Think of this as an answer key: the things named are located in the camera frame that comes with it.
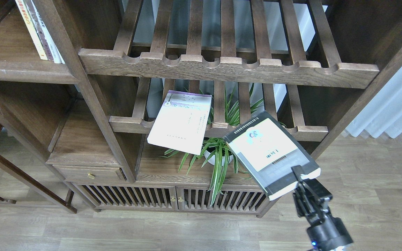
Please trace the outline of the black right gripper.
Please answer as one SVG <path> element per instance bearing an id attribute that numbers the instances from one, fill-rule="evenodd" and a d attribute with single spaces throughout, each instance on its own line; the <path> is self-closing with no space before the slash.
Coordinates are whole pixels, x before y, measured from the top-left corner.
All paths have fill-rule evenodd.
<path id="1" fill-rule="evenodd" d="M 319 225 L 330 227 L 332 215 L 329 202 L 333 195 L 315 178 L 303 179 L 303 167 L 291 167 L 298 185 L 292 194 L 298 217 L 305 217 L 311 227 Z"/>

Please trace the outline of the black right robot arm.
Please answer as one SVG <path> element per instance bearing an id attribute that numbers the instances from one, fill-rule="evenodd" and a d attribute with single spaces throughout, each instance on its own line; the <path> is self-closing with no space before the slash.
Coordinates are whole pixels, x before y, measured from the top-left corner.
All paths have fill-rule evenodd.
<path id="1" fill-rule="evenodd" d="M 305 217 L 310 224 L 307 234 L 313 251 L 345 251 L 353 243 L 340 218 L 332 216 L 329 202 L 333 195 L 315 178 L 302 179 L 303 168 L 292 167 L 298 185 L 292 197 L 298 217 Z"/>

